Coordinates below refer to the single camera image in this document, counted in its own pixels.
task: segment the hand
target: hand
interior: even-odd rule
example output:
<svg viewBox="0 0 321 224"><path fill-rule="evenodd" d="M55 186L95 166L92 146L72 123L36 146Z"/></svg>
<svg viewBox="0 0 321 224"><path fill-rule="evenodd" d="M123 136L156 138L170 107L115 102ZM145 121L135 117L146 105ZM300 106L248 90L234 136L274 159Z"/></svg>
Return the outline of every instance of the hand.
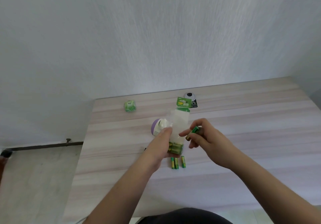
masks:
<svg viewBox="0 0 321 224"><path fill-rule="evenodd" d="M149 164L155 167L155 171L161 165L161 161L166 157L179 157L174 153L168 153L170 136L172 134L172 128L164 128L147 146L146 150L142 154Z"/></svg>
<svg viewBox="0 0 321 224"><path fill-rule="evenodd" d="M232 162L241 151L205 118L195 120L190 128L181 132L179 136L184 137L188 135L195 126L202 127L200 127L197 134L191 133L189 135L192 139L189 148L201 146L213 162L222 167L230 168Z"/></svg>

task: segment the mosquito repellent device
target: mosquito repellent device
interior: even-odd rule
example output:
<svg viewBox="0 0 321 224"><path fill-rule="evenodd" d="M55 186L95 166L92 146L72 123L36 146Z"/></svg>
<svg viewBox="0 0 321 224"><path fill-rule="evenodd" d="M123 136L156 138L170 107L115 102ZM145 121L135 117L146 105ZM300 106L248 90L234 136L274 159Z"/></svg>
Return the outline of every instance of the mosquito repellent device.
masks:
<svg viewBox="0 0 321 224"><path fill-rule="evenodd" d="M152 135L157 136L163 128L166 128L168 121L165 118L156 119L151 125L150 132Z"/></svg>

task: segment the forearm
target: forearm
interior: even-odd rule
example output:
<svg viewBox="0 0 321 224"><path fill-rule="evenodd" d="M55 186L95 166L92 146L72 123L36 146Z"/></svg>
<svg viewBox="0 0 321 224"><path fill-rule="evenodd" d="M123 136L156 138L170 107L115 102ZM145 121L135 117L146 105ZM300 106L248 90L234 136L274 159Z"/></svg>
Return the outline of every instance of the forearm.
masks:
<svg viewBox="0 0 321 224"><path fill-rule="evenodd" d="M127 224L132 217L146 184L155 171L148 164L148 156L141 156L118 180L98 206L88 216L85 224Z"/></svg>
<svg viewBox="0 0 321 224"><path fill-rule="evenodd" d="M274 223L321 223L321 213L250 157L239 152L231 170Z"/></svg>

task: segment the light wood grain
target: light wood grain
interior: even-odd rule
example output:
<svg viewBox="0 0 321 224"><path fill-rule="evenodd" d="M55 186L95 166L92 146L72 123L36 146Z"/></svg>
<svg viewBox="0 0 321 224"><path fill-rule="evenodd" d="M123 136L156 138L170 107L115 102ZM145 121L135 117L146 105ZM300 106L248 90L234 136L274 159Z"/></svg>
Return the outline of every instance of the light wood grain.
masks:
<svg viewBox="0 0 321 224"><path fill-rule="evenodd" d="M321 204L321 112L291 78L226 84L96 100L65 209L75 221L98 204L153 139L152 122L175 108L178 96L196 95L190 121L205 117L244 153L313 204ZM126 100L137 111L125 112ZM164 159L134 217L181 207L256 208L246 186L215 165L199 147L184 155L187 168Z"/></svg>

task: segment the floor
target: floor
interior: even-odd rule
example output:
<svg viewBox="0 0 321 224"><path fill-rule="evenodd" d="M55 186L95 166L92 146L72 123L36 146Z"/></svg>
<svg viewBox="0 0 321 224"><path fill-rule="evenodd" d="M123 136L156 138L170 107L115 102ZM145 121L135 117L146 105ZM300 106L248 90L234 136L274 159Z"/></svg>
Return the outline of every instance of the floor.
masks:
<svg viewBox="0 0 321 224"><path fill-rule="evenodd" d="M61 223L81 147L15 152L6 165L0 187L1 223ZM218 214L234 224L272 223L263 210Z"/></svg>

